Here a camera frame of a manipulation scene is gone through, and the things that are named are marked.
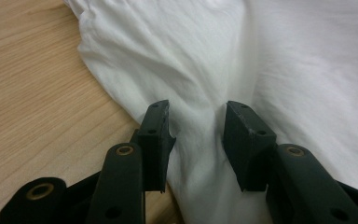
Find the wrinkled fabric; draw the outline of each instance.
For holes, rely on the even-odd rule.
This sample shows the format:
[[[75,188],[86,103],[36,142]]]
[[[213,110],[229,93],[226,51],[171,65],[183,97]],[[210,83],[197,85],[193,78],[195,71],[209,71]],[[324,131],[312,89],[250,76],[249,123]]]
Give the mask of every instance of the wrinkled fabric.
[[[141,122],[170,100],[168,181],[186,223],[270,223],[222,147],[228,100],[358,188],[358,1],[65,0],[80,55]]]

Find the wooden table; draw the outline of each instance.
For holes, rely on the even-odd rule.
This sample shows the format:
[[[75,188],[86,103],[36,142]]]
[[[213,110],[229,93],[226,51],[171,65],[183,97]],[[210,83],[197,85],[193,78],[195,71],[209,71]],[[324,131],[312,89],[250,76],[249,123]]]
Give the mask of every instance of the wooden table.
[[[138,124],[82,63],[62,0],[0,0],[0,210],[42,176],[71,186],[99,171]],[[147,223],[183,222],[172,194],[146,194]]]

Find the table surface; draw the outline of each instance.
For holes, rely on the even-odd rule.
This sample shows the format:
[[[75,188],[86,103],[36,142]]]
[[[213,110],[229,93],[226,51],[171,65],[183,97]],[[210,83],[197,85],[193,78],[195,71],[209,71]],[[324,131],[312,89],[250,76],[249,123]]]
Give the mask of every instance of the table surface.
[[[77,53],[77,18],[62,0],[0,0],[0,210],[25,183],[71,186],[139,125]],[[183,222],[168,191],[146,193],[147,223]]]

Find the cloth fold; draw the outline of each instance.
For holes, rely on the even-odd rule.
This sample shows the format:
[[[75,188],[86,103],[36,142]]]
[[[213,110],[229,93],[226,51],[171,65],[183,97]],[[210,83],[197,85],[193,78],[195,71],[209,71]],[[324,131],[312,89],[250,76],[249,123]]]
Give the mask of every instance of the cloth fold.
[[[168,181],[186,223],[270,223],[222,148],[228,100],[358,188],[358,1],[65,0],[80,55],[141,122],[169,99]]]

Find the brass insert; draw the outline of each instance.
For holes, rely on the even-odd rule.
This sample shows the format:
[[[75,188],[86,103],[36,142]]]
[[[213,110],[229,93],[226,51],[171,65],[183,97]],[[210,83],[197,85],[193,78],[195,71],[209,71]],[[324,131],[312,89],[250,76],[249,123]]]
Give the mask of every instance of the brass insert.
[[[128,146],[124,146],[116,149],[116,154],[120,156],[127,156],[130,155],[132,152],[133,152],[133,147],[128,147]]]
[[[287,147],[286,151],[292,156],[301,157],[305,155],[304,151],[298,147]]]
[[[28,190],[26,197],[31,201],[39,200],[48,196],[53,190],[54,185],[51,183],[39,184]]]

